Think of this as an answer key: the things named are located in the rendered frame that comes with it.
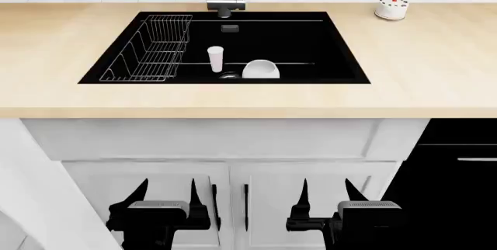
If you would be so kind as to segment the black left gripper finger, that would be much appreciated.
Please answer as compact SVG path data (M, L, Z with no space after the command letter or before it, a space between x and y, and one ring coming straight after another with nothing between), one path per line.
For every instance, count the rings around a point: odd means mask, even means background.
M145 179L125 200L109 206L109 212L117 212L128 208L137 201L143 201L148 189L148 179Z
M191 181L188 220L191 224L210 224L208 209L201 203L196 191L195 179Z

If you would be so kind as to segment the white bowl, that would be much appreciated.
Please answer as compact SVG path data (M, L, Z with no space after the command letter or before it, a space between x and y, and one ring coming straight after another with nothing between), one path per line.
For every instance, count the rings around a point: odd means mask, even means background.
M242 70L244 79L278 79L280 71L275 63L267 60L250 61Z

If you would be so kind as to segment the black dishwasher front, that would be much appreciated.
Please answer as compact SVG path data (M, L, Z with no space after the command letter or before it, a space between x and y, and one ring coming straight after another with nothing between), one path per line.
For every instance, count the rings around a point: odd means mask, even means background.
M401 250L497 250L497 118L431 119L385 192L408 214Z

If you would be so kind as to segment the small white frosted cake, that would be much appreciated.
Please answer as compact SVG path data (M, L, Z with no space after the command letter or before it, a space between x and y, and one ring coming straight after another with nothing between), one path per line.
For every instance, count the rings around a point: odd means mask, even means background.
M383 16L403 16L409 5L407 0L379 0L375 12Z

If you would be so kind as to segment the tall white cup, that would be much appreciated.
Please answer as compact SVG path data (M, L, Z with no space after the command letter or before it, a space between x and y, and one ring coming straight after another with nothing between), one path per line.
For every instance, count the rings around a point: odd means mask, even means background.
M223 47L209 47L207 53L210 60L212 72L221 72L223 68Z

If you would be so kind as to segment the white cake plate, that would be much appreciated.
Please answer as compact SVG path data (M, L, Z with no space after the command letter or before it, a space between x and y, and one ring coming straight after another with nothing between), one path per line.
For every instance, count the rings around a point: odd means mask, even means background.
M374 15L380 19L385 19L387 21L400 21L400 20L405 19L405 17L406 17L406 14L404 14L403 16L394 16L394 17L383 16L383 15L379 14L378 12L374 12Z

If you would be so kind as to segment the white cabinet door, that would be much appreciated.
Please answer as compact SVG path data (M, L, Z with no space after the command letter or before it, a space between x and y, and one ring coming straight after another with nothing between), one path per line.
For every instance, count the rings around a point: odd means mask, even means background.
M109 205L129 196L145 179L145 200L190 201L190 187L195 179L196 191L209 216L214 219L211 184L217 185L217 206L221 230L212 224L207 231L177 231L173 250L233 250L229 172L221 163L168 162L89 162L63 161L85 198L103 221L109 219Z
M398 161L246 163L230 170L235 250L325 250L320 231L289 232L286 221L308 182L311 217L332 217L347 200L345 179L379 200L400 168ZM245 231L243 184L249 184Z

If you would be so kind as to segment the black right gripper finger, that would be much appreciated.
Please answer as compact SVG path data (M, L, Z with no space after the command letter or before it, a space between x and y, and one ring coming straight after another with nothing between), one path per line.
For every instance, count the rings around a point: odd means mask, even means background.
M287 231L302 231L310 219L311 205L308 200L308 182L305 179L301 195L295 205L291 207L290 216L287 218Z
M376 200L368 200L348 179L345 179L346 192L349 200L360 203L373 203Z

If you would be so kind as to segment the black kitchen sink basin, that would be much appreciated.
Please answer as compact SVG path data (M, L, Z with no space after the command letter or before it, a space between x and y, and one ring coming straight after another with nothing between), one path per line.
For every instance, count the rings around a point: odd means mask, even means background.
M99 79L141 21L152 14L190 14L189 42L174 78L164 82L101 82ZM238 25L238 33L222 33L222 25ZM209 47L223 47L223 68L212 72ZM250 61L276 64L278 79L219 79L223 72L242 70ZM139 12L80 79L81 84L368 84L326 12Z

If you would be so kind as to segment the white sink cabinet frame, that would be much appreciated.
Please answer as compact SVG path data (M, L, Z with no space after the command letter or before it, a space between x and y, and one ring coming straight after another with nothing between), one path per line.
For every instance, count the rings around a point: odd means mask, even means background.
M230 188L231 168L246 163L402 164L427 123L427 119L23 119L46 156L61 164L221 163L228 167Z

